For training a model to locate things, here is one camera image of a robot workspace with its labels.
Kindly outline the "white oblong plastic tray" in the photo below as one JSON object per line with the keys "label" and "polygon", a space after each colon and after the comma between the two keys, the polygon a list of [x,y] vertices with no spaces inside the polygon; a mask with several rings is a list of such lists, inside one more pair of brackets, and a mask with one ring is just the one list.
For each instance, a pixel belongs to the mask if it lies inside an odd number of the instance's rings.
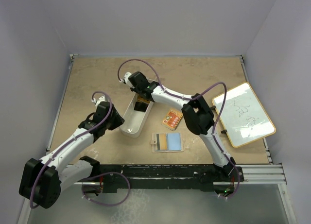
{"label": "white oblong plastic tray", "polygon": [[154,104],[153,102],[150,102],[147,104],[145,111],[138,111],[135,110],[136,102],[138,102],[138,94],[134,93],[128,108],[123,115],[124,124],[119,127],[122,134],[131,138],[139,137]]}

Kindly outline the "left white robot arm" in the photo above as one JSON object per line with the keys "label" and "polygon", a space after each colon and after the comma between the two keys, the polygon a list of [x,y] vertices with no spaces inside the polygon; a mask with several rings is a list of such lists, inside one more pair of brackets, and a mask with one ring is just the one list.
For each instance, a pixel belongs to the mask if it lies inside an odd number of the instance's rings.
{"label": "left white robot arm", "polygon": [[94,144],[107,130],[124,123],[111,102],[98,101],[96,111],[82,121],[74,133],[54,151],[40,159],[29,159],[23,170],[19,194],[29,200],[30,208],[50,208],[61,192],[75,182],[95,181],[100,163],[84,156],[74,165],[70,162],[84,149]]}

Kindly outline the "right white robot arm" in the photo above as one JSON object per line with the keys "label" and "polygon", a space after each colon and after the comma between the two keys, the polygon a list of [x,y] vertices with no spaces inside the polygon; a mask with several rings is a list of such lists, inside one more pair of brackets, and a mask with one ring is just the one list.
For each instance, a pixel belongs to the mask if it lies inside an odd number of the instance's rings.
{"label": "right white robot arm", "polygon": [[201,138],[211,154],[217,177],[227,181],[233,176],[235,161],[219,138],[214,114],[202,95],[191,96],[172,91],[159,82],[149,82],[140,71],[126,73],[124,83],[143,99],[166,104],[182,112],[187,129]]}

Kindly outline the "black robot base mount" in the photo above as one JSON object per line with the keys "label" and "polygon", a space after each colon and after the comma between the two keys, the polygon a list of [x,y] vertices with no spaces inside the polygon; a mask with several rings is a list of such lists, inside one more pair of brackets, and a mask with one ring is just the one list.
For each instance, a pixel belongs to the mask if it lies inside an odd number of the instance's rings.
{"label": "black robot base mount", "polygon": [[82,181],[101,181],[103,193],[116,193],[127,188],[210,192],[215,190],[217,183],[233,185],[244,181],[242,167],[235,169],[232,165],[223,169],[213,164],[104,165],[89,156],[80,159],[93,167],[88,179]]}

